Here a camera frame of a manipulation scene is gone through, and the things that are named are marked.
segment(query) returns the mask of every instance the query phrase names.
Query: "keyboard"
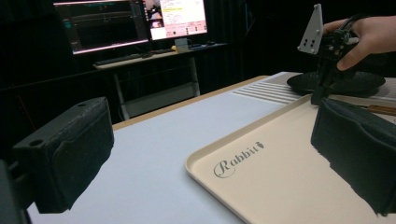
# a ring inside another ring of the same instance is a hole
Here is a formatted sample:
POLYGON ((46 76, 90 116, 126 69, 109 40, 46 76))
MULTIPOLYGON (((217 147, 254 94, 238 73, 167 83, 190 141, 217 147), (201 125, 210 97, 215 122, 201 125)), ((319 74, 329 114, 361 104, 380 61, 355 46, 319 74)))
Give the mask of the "keyboard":
POLYGON ((94 64, 95 65, 105 65, 105 64, 109 64, 109 63, 119 63, 119 62, 132 60, 132 59, 137 59, 137 58, 141 58, 141 57, 142 57, 141 54, 131 54, 131 55, 127 55, 127 56, 123 56, 123 57, 119 57, 119 58, 113 58, 113 59, 107 59, 107 60, 99 61, 99 62, 96 62, 94 64))

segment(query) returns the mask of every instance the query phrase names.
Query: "printed logo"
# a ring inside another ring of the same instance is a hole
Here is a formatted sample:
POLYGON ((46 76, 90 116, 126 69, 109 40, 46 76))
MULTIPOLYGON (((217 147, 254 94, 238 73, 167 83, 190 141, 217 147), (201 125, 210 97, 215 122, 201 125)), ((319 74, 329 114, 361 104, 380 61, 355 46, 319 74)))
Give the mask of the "printed logo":
POLYGON ((256 146, 254 146, 253 148, 248 147, 246 150, 241 151, 241 153, 236 154, 231 160, 220 161, 213 169, 215 176, 217 176, 218 178, 227 178, 233 175, 236 171, 236 166, 238 164, 258 153, 260 149, 263 148, 264 145, 262 143, 256 142, 256 146))

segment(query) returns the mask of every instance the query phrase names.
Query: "black cable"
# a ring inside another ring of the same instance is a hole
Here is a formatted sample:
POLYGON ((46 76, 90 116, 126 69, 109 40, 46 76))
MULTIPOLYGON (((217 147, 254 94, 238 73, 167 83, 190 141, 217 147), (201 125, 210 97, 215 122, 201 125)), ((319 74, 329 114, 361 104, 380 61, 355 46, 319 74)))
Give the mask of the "black cable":
POLYGON ((344 21, 344 23, 340 26, 340 28, 338 28, 338 30, 345 30, 345 29, 349 29, 349 25, 354 22, 354 21, 358 21, 364 18, 368 18, 370 17, 370 15, 367 14, 356 14, 353 15, 351 17, 349 17, 346 21, 344 21))

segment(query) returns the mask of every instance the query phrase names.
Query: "computer screen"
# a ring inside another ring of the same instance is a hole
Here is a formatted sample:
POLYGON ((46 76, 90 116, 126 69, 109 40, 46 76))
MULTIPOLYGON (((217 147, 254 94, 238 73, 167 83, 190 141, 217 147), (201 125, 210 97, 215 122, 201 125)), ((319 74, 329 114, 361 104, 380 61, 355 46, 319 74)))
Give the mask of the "computer screen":
POLYGON ((142 0, 54 3, 74 54, 149 42, 142 0))
POLYGON ((204 0, 143 0, 151 40, 206 34, 204 0))

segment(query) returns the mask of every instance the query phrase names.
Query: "white table surface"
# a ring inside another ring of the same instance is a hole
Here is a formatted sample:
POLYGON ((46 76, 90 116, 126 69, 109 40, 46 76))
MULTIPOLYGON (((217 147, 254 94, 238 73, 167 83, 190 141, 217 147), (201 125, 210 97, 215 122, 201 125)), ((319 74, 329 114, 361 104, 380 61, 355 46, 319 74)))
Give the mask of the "white table surface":
POLYGON ((33 204, 29 215, 37 224, 242 223, 188 176, 184 163, 281 106, 227 91, 117 130, 110 158, 71 210, 39 214, 33 204))

